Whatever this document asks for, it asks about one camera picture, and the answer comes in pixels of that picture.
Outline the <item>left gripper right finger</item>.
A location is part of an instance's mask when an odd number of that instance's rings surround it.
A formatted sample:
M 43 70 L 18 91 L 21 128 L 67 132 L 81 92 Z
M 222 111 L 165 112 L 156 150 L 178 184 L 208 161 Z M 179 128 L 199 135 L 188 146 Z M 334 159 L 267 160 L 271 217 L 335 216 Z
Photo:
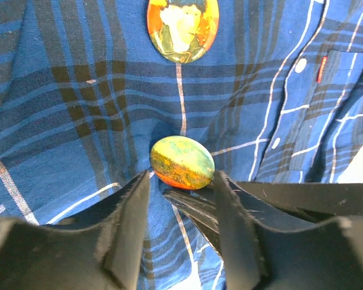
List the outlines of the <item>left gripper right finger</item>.
M 363 217 L 311 223 L 214 176 L 228 289 L 363 289 Z

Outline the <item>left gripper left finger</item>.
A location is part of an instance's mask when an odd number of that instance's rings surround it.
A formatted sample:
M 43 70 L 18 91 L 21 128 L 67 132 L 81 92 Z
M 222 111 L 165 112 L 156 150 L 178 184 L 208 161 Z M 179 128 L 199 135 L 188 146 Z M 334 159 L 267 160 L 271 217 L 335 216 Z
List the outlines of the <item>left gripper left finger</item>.
M 149 173 L 57 225 L 0 217 L 0 289 L 136 289 Z

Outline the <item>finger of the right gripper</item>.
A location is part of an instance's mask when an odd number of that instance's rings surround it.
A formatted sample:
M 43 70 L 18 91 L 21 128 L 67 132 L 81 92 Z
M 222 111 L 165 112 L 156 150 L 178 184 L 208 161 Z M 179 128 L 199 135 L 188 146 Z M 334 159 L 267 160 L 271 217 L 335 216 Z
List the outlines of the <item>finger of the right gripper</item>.
M 226 198 L 224 192 L 214 189 L 209 200 L 204 196 L 197 197 L 181 190 L 168 189 L 164 197 L 185 214 L 202 233 L 214 251 L 221 257 L 223 250 L 221 242 L 227 234 L 227 216 L 224 213 Z

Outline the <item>landscape round brooch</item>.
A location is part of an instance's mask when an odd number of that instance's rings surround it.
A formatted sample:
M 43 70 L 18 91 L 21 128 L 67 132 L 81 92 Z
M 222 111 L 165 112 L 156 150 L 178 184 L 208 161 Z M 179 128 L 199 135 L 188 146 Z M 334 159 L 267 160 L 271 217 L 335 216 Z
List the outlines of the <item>landscape round brooch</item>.
M 184 136 L 164 137 L 150 151 L 154 173 L 165 184 L 185 190 L 199 190 L 214 178 L 215 163 L 199 142 Z

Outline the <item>blue plaid button shirt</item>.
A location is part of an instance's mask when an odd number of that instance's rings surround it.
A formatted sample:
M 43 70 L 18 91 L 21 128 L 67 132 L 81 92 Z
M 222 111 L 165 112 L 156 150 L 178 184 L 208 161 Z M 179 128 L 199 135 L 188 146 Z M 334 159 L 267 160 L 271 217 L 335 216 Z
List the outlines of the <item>blue plaid button shirt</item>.
M 149 173 L 136 289 L 228 289 L 165 197 L 152 146 L 179 135 L 265 203 L 311 223 L 363 217 L 338 179 L 363 146 L 363 1 L 218 1 L 211 48 L 164 58 L 149 1 L 0 1 L 0 218 L 57 225 Z

